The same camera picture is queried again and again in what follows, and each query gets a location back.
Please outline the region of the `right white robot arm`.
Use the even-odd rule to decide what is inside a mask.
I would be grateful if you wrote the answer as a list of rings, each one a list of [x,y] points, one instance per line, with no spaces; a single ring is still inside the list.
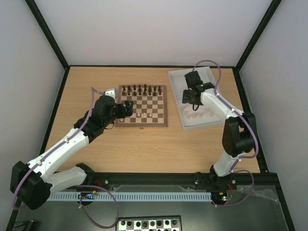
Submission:
[[[228,102],[219,93],[217,84],[204,83],[197,71],[187,73],[184,78],[188,88],[183,91],[182,102],[191,104],[193,110],[205,105],[224,121],[224,151],[210,170],[210,184],[219,189],[226,184],[226,176],[243,158],[257,156],[256,118],[253,113],[245,113]]]

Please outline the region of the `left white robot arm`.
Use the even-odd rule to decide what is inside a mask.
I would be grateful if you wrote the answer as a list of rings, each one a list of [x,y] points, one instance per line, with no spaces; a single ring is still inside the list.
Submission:
[[[133,101],[115,103],[115,98],[103,95],[92,100],[90,109],[59,142],[35,159],[17,162],[12,168],[10,190],[15,199],[34,210],[41,207],[50,195],[63,189],[81,185],[86,171],[78,166],[56,173],[74,153],[90,144],[116,119],[133,114]]]

